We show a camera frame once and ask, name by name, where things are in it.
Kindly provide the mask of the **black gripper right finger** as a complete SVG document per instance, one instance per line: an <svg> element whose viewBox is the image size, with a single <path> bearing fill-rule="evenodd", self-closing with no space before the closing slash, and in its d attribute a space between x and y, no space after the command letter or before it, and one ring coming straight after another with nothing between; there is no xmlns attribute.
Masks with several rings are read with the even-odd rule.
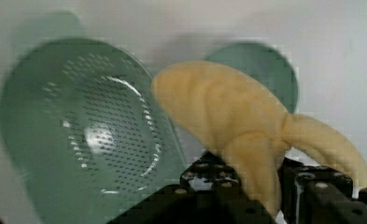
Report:
<svg viewBox="0 0 367 224"><path fill-rule="evenodd" d="M287 224L367 224L367 188L332 168L284 159L278 170Z"/></svg>

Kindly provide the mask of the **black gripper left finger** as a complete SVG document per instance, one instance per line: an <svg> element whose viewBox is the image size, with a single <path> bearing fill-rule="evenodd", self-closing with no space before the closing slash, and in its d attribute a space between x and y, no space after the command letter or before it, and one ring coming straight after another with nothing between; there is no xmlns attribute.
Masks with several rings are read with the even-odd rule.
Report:
<svg viewBox="0 0 367 224"><path fill-rule="evenodd" d="M206 152L180 176L107 224L276 224L236 171Z"/></svg>

